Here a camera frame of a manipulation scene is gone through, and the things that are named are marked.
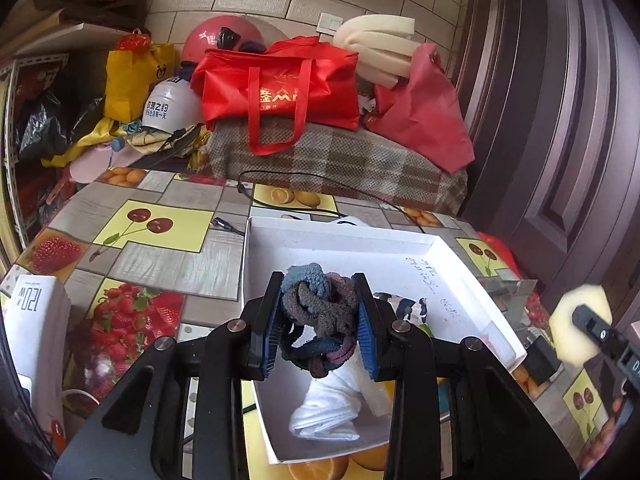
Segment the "person right hand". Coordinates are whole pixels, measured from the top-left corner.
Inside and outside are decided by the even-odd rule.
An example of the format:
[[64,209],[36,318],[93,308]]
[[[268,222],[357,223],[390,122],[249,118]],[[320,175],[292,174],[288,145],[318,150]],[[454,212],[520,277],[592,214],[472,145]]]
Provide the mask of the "person right hand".
[[585,448],[578,460],[582,472],[592,468],[606,453],[614,440],[616,416],[623,407],[626,399],[618,398],[612,404],[612,415],[608,418],[597,437]]

